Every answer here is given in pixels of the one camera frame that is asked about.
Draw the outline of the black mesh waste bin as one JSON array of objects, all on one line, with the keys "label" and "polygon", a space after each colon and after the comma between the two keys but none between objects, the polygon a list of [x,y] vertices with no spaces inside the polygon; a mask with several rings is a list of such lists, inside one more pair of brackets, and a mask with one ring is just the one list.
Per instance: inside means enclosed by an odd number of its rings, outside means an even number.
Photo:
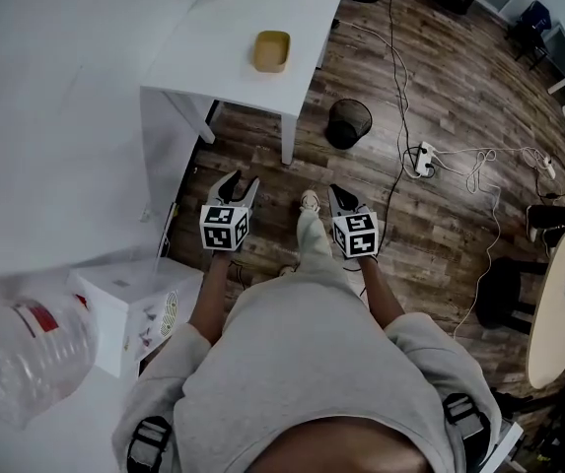
[{"label": "black mesh waste bin", "polygon": [[324,136],[335,149],[348,150],[371,130],[372,124],[372,114],[363,103],[341,99],[329,110]]}]

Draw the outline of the black stool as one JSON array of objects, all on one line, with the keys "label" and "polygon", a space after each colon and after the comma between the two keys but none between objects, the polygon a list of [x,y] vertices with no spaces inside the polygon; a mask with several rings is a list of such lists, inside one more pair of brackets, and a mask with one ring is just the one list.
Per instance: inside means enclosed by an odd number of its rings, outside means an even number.
[{"label": "black stool", "polygon": [[531,322],[514,317],[514,312],[534,315],[535,306],[520,301],[522,275],[544,276],[548,265],[500,257],[482,276],[474,301],[474,311],[479,324],[485,329],[506,327],[530,335]]}]

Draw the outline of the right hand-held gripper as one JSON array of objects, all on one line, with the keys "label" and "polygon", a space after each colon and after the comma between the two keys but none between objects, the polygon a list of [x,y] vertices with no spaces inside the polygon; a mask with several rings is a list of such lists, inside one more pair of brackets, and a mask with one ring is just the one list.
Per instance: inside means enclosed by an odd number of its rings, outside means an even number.
[{"label": "right hand-held gripper", "polygon": [[379,251],[378,217],[364,198],[331,184],[328,200],[333,218],[333,239],[343,256],[346,259],[376,256]]}]

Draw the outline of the round beige table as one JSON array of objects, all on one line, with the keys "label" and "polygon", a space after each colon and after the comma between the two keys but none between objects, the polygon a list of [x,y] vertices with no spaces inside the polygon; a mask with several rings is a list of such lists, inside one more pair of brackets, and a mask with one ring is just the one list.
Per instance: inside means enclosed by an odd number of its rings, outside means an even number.
[{"label": "round beige table", "polygon": [[532,319],[527,375],[542,389],[565,370],[565,234],[550,257]]}]

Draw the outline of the person's right forearm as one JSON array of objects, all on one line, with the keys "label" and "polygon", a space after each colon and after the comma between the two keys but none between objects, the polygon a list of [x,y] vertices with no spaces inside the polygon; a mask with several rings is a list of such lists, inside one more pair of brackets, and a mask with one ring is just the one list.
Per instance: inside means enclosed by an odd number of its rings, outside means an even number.
[{"label": "person's right forearm", "polygon": [[382,329],[404,315],[404,309],[396,299],[382,273],[378,262],[370,256],[358,259],[363,275],[368,306],[372,317]]}]

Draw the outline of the person's left forearm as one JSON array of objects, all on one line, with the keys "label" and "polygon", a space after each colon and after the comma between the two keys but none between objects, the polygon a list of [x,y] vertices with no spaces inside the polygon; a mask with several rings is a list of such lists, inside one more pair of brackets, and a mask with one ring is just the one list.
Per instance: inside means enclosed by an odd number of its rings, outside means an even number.
[{"label": "person's left forearm", "polygon": [[225,324],[225,294],[232,253],[214,252],[188,323],[211,345],[222,335]]}]

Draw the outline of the white cardboard box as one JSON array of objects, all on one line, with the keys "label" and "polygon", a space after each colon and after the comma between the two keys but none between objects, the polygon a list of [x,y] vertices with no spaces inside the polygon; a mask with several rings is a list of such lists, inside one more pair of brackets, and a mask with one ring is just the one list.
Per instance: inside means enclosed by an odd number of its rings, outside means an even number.
[{"label": "white cardboard box", "polygon": [[520,441],[524,434],[523,428],[517,423],[504,422],[500,438],[492,453],[484,461],[478,473],[495,473]]}]

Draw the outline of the large white power strip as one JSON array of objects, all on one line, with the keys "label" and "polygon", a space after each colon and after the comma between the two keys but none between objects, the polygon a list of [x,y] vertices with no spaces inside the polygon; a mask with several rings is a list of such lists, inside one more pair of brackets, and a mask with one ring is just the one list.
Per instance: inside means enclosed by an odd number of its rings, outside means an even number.
[{"label": "large white power strip", "polygon": [[415,173],[419,177],[429,178],[435,173],[432,160],[435,156],[435,148],[426,141],[422,141],[418,146],[415,162]]}]

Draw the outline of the person's grey trousers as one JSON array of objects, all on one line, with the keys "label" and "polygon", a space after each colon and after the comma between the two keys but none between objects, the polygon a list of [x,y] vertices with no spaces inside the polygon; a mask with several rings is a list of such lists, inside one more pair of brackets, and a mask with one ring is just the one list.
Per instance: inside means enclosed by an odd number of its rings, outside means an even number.
[{"label": "person's grey trousers", "polygon": [[293,277],[323,284],[348,287],[340,263],[332,256],[324,224],[313,210],[303,210],[297,224],[300,263]]}]

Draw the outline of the clear water dispenser bottle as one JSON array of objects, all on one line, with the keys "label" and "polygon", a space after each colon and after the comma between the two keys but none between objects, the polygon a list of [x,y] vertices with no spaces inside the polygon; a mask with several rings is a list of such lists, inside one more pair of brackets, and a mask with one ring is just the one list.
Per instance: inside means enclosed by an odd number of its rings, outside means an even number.
[{"label": "clear water dispenser bottle", "polygon": [[94,366],[92,308],[62,271],[0,277],[0,420],[23,429]]}]

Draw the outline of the dark chair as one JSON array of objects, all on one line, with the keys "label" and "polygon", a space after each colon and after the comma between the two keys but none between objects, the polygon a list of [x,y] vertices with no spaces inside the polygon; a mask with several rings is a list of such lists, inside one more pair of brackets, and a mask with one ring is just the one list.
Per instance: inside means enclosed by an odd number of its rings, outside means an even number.
[{"label": "dark chair", "polygon": [[511,39],[520,46],[515,60],[530,53],[530,70],[533,70],[548,55],[542,35],[551,28],[549,10],[538,0],[532,1],[505,34],[505,40]]}]

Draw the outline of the yellow plastic tray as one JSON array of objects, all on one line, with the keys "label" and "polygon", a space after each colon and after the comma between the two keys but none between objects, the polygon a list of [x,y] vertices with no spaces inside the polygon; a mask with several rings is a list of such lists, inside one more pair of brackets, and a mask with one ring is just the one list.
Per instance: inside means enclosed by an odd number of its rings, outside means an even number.
[{"label": "yellow plastic tray", "polygon": [[262,31],[254,42],[252,64],[261,73],[281,73],[289,56],[290,35],[282,31]]}]

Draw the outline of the white rectangular table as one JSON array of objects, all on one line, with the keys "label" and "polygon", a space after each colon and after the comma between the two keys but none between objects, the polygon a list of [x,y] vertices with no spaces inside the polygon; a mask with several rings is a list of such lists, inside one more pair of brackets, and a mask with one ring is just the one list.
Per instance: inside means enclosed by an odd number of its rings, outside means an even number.
[{"label": "white rectangular table", "polygon": [[[175,27],[142,86],[168,96],[194,132],[215,136],[194,104],[205,97],[275,113],[281,118],[281,161],[293,161],[296,126],[312,77],[320,67],[341,0],[199,0]],[[252,64],[256,37],[290,37],[280,73]]]}]

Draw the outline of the person's grey sweatshirt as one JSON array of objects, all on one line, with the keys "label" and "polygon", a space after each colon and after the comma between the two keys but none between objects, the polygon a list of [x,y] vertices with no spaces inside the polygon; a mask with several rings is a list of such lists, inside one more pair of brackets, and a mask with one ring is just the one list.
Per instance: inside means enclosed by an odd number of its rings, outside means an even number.
[{"label": "person's grey sweatshirt", "polygon": [[134,435],[153,417],[169,437],[160,473],[244,473],[287,430],[336,417],[401,433],[434,473],[467,473],[502,423],[478,362],[429,315],[382,329],[348,287],[293,275],[245,291],[214,345],[175,330],[126,400],[119,466],[156,453]]}]

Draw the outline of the white water dispenser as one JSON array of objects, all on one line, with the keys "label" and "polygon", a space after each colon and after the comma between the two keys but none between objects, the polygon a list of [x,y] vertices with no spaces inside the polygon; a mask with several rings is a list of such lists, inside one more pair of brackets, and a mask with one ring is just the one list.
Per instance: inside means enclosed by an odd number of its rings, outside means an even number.
[{"label": "white water dispenser", "polygon": [[77,268],[68,282],[99,333],[96,366],[121,377],[188,321],[203,272],[166,257]]}]

